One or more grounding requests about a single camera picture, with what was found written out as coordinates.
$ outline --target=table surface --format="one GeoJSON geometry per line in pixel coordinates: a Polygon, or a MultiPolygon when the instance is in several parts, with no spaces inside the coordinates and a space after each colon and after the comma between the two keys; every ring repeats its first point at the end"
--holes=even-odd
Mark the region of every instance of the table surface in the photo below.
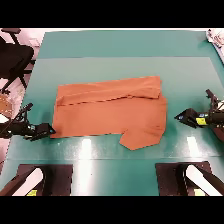
{"type": "Polygon", "coordinates": [[[73,164],[72,195],[158,195],[155,163],[209,161],[224,181],[221,143],[210,129],[192,129],[173,117],[209,108],[205,90],[224,97],[224,69],[205,32],[82,31],[44,37],[23,105],[34,104],[31,123],[52,123],[57,86],[76,82],[160,75],[168,100],[166,132],[159,145],[130,151],[120,135],[36,142],[13,136],[0,188],[19,164],[73,164]]]}

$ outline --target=green table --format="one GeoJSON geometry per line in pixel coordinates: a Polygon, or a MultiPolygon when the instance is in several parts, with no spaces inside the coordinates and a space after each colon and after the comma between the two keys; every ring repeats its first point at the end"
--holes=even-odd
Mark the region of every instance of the green table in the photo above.
{"type": "Polygon", "coordinates": [[[36,142],[14,136],[0,188],[21,163],[73,164],[72,195],[158,195],[157,162],[207,160],[224,181],[224,143],[210,129],[192,129],[174,120],[189,107],[208,110],[207,88],[224,98],[223,64],[205,32],[47,33],[23,105],[34,104],[32,123],[52,123],[58,85],[146,75],[160,75],[168,100],[166,132],[159,145],[130,151],[119,144],[120,135],[36,142]]]}

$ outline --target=folded cloth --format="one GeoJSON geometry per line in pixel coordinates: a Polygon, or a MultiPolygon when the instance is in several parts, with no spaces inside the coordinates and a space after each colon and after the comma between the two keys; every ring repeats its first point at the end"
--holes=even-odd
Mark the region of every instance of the folded cloth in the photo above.
{"type": "Polygon", "coordinates": [[[58,87],[51,138],[123,134],[130,150],[158,144],[166,127],[159,76],[58,87]]]}

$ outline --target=chair armrest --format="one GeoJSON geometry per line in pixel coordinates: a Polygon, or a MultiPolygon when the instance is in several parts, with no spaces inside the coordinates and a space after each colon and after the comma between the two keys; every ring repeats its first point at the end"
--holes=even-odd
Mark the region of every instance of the chair armrest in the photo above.
{"type": "Polygon", "coordinates": [[[2,28],[2,32],[9,33],[9,34],[19,34],[21,29],[20,28],[2,28]]]}

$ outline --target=chair backrest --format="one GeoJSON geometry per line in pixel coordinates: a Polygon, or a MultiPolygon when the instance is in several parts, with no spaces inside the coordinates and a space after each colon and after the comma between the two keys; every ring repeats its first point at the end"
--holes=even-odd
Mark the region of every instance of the chair backrest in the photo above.
{"type": "Polygon", "coordinates": [[[5,40],[0,36],[0,51],[3,51],[6,48],[5,40]]]}

